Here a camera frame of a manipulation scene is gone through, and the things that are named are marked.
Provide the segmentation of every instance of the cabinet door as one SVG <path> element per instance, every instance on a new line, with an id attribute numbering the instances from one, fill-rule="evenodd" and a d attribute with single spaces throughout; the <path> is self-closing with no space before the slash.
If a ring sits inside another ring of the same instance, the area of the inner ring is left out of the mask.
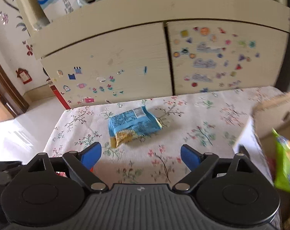
<path id="1" fill-rule="evenodd" d="M 275 84 L 288 33 L 225 21 L 167 25 L 176 95 Z"/>
<path id="2" fill-rule="evenodd" d="M 41 62 L 71 108 L 172 95 L 162 23 L 96 36 Z"/>

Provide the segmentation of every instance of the floral tablecloth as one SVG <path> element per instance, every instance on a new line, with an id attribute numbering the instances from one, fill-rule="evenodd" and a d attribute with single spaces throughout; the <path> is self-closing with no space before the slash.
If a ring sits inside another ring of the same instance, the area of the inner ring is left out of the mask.
<path id="1" fill-rule="evenodd" d="M 180 158 L 183 144 L 201 153 L 232 158 L 232 146 L 252 107 L 281 93 L 269 86 L 78 107 L 62 114 L 44 152 L 62 156 L 97 141 L 102 157 L 94 173 L 109 187 L 118 182 L 172 186 L 190 172 Z M 109 118 L 143 105 L 158 118 L 162 130 L 112 149 Z"/>

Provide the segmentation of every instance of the tiled floor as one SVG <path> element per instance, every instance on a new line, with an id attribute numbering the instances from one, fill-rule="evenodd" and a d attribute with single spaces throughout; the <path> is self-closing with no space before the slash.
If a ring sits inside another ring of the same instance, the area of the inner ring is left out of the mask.
<path id="1" fill-rule="evenodd" d="M 0 123 L 0 161 L 27 163 L 42 152 L 64 110 L 56 97 L 47 98 L 14 120 Z"/>

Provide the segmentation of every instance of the white wall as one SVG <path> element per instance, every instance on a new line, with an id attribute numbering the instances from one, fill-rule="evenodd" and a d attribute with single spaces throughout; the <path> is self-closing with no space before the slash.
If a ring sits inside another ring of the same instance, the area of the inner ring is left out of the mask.
<path id="1" fill-rule="evenodd" d="M 15 0 L 6 1 L 17 7 Z M 48 77 L 44 74 L 40 61 L 36 60 L 33 55 L 27 55 L 27 44 L 23 44 L 23 41 L 29 38 L 29 34 L 26 30 L 22 31 L 22 26 L 16 27 L 18 23 L 23 22 L 17 18 L 20 13 L 3 0 L 0 0 L 1 11 L 8 14 L 9 21 L 3 25 L 0 17 L 0 65 L 16 89 L 23 95 L 26 91 L 46 84 Z M 18 68 L 26 69 L 32 77 L 32 81 L 24 85 L 16 76 L 15 71 Z"/>

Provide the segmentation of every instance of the plastic bag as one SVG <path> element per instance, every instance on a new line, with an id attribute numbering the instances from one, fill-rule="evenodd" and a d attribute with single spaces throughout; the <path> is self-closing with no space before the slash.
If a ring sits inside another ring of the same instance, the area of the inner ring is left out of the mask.
<path id="1" fill-rule="evenodd" d="M 133 139 L 150 135 L 162 129 L 157 118 L 145 106 L 115 115 L 109 119 L 109 134 L 112 148 Z"/>
<path id="2" fill-rule="evenodd" d="M 290 193 L 290 141 L 280 136 L 274 129 L 276 137 L 276 178 L 275 187 Z"/>

